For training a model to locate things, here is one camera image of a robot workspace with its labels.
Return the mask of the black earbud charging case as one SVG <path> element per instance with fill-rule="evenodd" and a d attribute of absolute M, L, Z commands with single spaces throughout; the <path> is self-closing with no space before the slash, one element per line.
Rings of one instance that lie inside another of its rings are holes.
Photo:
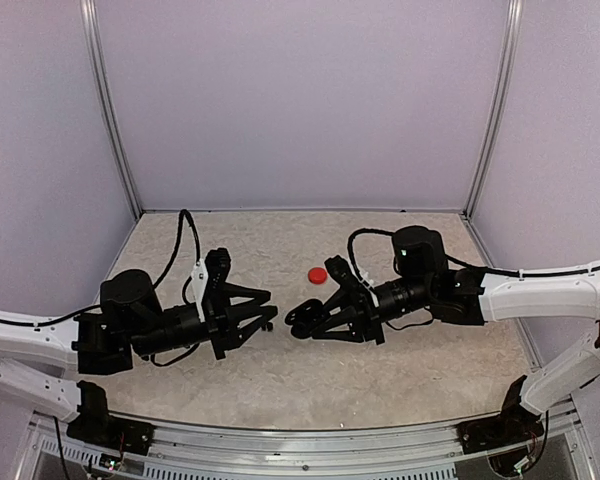
<path fill-rule="evenodd" d="M 307 339 L 324 321 L 324 304 L 318 299 L 309 299 L 291 310 L 285 317 L 285 324 L 297 339 Z"/>

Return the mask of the red earbud charging case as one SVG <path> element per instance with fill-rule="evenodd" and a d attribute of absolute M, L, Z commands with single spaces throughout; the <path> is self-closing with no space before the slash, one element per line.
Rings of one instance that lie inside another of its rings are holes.
<path fill-rule="evenodd" d="M 322 267 L 313 267 L 308 271 L 308 280 L 315 285 L 324 284 L 328 279 L 327 271 Z"/>

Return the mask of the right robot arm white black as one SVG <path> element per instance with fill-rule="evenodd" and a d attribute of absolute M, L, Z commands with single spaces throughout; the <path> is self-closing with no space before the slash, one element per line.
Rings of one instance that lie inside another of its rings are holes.
<path fill-rule="evenodd" d="M 540 371 L 524 378 L 514 404 L 493 419 L 491 433 L 515 442 L 554 403 L 600 376 L 600 261 L 565 269 L 500 270 L 449 256 L 442 236 L 424 226 L 390 233 L 394 281 L 372 286 L 354 259 L 335 256 L 325 268 L 338 284 L 325 303 L 311 301 L 292 329 L 312 339 L 362 343 L 384 341 L 390 321 L 424 309 L 443 323 L 483 326 L 532 317 L 594 321 L 585 335 Z"/>

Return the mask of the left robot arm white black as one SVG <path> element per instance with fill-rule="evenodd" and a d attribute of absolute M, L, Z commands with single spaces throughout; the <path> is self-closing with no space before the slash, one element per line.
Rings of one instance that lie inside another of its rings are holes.
<path fill-rule="evenodd" d="M 203 343 L 218 359 L 269 330 L 278 310 L 269 292 L 227 282 L 206 272 L 194 282 L 191 304 L 163 308 L 147 272 L 126 270 L 105 281 L 99 304 L 51 319 L 0 311 L 0 392 L 39 411 L 72 421 L 101 445 L 120 434 L 117 418 L 87 408 L 91 386 L 41 371 L 108 376 L 128 371 L 134 357 L 155 362 L 180 350 L 187 358 Z"/>

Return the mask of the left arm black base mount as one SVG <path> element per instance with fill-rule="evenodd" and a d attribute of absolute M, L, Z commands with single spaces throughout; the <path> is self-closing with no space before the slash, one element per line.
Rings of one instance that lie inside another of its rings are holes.
<path fill-rule="evenodd" d="M 80 404 L 77 417 L 67 424 L 70 438 L 121 453 L 148 454 L 154 439 L 153 424 L 112 415 L 105 390 L 95 383 L 81 380 L 77 387 Z"/>

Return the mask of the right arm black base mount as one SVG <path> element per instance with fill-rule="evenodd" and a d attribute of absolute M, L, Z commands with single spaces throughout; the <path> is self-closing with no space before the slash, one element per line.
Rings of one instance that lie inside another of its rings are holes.
<path fill-rule="evenodd" d="M 521 405 L 521 390 L 526 379 L 523 375 L 510 385 L 499 413 L 456 426 L 464 454 L 502 448 L 545 433 L 541 415 Z"/>

